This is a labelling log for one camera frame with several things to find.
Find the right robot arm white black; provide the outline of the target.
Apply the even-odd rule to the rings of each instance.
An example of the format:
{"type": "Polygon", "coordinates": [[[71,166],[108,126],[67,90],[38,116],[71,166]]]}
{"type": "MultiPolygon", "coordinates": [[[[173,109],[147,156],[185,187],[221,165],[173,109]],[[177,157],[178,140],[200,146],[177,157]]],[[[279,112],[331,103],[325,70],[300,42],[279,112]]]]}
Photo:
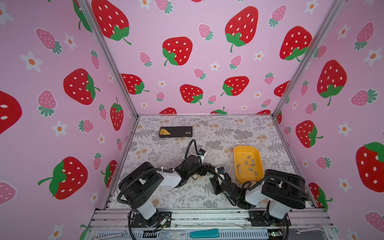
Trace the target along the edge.
{"type": "Polygon", "coordinates": [[[250,212],[249,221],[254,227],[288,226],[288,212],[305,209],[306,202],[311,199],[305,179],[298,175],[268,169],[259,181],[246,181],[239,187],[223,168],[208,172],[213,175],[210,181],[215,195],[225,195],[235,207],[251,210],[269,199],[264,212],[250,212]]]}

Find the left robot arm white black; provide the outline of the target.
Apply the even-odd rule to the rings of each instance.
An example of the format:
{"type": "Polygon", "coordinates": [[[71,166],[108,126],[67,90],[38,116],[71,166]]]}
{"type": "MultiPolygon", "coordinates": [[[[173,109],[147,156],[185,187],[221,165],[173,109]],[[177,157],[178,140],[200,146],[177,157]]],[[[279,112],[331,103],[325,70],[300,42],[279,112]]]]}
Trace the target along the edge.
{"type": "Polygon", "coordinates": [[[187,146],[182,163],[172,169],[155,168],[144,162],[119,183],[117,202],[131,207],[129,226],[160,227],[167,224],[171,214],[161,214],[150,198],[159,187],[180,188],[190,178],[203,172],[206,151],[197,149],[196,140],[187,146]]]}

